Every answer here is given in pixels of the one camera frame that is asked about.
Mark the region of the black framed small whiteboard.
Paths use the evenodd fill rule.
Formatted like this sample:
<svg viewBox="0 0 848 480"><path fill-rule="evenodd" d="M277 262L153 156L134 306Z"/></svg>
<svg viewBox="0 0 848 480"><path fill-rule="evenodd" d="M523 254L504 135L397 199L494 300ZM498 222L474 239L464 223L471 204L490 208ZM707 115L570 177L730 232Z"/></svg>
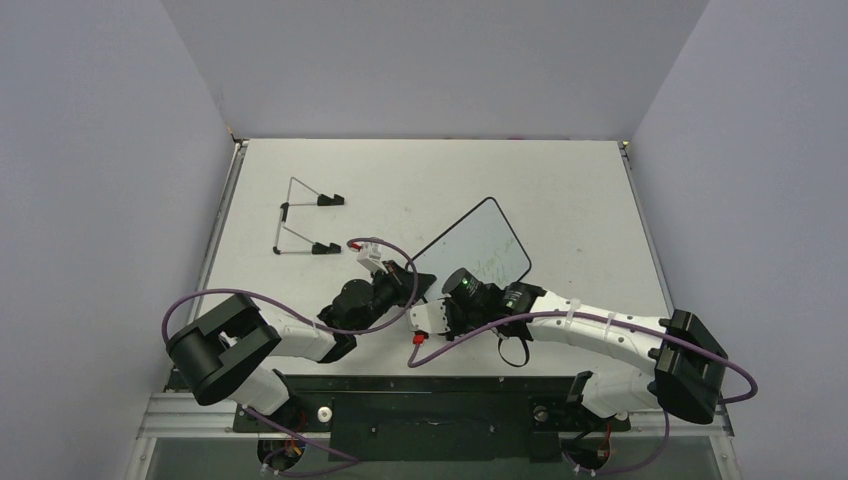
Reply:
<svg viewBox="0 0 848 480"><path fill-rule="evenodd" d="M412 260L419 272L436 277L424 294L428 302L442 296L445 281L459 268L501 289L523 279L532 269L529 254L493 197L480 201Z"/></svg>

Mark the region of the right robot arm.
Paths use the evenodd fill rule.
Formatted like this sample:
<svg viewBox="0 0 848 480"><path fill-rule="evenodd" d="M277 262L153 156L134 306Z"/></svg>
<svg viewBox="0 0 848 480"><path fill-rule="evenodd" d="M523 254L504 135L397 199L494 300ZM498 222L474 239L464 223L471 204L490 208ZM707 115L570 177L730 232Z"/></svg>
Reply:
<svg viewBox="0 0 848 480"><path fill-rule="evenodd" d="M442 286L452 333L487 327L502 339L555 342L629 365L618 373L582 372L564 400L578 427L598 419L662 409L694 424L713 421L728 355L701 319L676 309L667 317L592 307L540 286L500 288L460 268Z"/></svg>

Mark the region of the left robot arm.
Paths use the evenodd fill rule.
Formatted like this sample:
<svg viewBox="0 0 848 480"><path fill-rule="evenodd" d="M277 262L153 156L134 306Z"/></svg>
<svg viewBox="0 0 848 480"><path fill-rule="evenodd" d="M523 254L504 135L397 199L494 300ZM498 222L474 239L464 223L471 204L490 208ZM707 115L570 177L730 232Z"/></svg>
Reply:
<svg viewBox="0 0 848 480"><path fill-rule="evenodd" d="M394 261L369 280L348 281L318 315L318 324L288 322L264 313L244 292L228 298L165 340L165 350L202 406L233 400L259 413L272 429L291 427L298 416L281 373L263 366L268 357L328 364L357 346L394 307L420 301L437 277L414 273Z"/></svg>

